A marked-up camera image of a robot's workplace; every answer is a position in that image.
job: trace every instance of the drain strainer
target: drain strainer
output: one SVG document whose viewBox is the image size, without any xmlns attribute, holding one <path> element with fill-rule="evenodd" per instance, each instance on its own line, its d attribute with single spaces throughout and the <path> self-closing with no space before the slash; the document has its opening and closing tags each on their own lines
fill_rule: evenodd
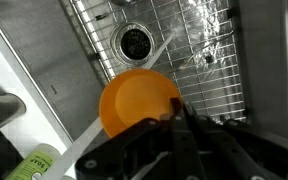
<svg viewBox="0 0 288 180">
<path fill-rule="evenodd" d="M 153 36 L 139 23 L 130 22 L 116 27 L 110 43 L 115 57 L 126 66 L 141 66 L 155 52 Z"/>
</svg>

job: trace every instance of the wire rack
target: wire rack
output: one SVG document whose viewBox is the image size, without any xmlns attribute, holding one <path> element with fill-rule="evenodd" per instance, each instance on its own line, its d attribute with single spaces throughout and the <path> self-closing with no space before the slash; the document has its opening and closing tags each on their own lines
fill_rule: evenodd
<svg viewBox="0 0 288 180">
<path fill-rule="evenodd" d="M 170 78 L 198 113 L 218 122 L 245 120 L 233 27 L 227 17 L 228 0 L 140 0 L 126 7 L 108 0 L 71 3 L 100 57 L 107 80 L 130 69 L 112 53 L 110 37 L 117 26 L 141 23 L 151 31 L 156 49 L 176 31 L 153 70 Z"/>
</svg>

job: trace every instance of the orange plastic bowl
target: orange plastic bowl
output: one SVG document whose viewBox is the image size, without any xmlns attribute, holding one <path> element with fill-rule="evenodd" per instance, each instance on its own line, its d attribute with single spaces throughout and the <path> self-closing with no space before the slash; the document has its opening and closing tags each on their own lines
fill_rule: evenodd
<svg viewBox="0 0 288 180">
<path fill-rule="evenodd" d="M 102 93 L 99 114 L 103 128 L 114 137 L 145 118 L 159 120 L 163 114 L 173 114 L 171 98 L 180 98 L 180 93 L 162 74 L 146 69 L 126 71 Z"/>
</svg>

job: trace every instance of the stainless steel sink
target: stainless steel sink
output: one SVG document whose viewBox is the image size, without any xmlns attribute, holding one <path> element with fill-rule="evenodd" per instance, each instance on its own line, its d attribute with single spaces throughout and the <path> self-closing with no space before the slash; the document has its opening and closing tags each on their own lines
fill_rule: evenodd
<svg viewBox="0 0 288 180">
<path fill-rule="evenodd" d="M 152 69 L 169 77 L 198 113 L 219 122 L 245 120 L 234 28 L 227 17 L 228 0 L 141 0 L 124 7 L 107 0 L 71 4 L 98 54 L 106 74 L 102 81 L 138 68 L 120 63 L 113 54 L 111 41 L 116 28 L 130 22 L 133 25 L 128 31 L 136 25 L 146 27 L 155 49 L 175 31 L 176 36 Z"/>
<path fill-rule="evenodd" d="M 153 70 L 198 113 L 288 138 L 288 0 L 0 0 L 1 33 L 72 140 L 98 116 L 105 85 L 137 68 L 111 49 L 125 23 L 147 28 L 155 49 L 176 31 Z"/>
</svg>

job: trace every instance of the bottle label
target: bottle label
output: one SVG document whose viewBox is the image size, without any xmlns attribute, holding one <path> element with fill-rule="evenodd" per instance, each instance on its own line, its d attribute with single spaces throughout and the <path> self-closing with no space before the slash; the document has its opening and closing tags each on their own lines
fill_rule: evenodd
<svg viewBox="0 0 288 180">
<path fill-rule="evenodd" d="M 38 180 L 48 168 L 52 166 L 54 159 L 47 154 L 34 151 L 6 178 L 7 180 Z"/>
</svg>

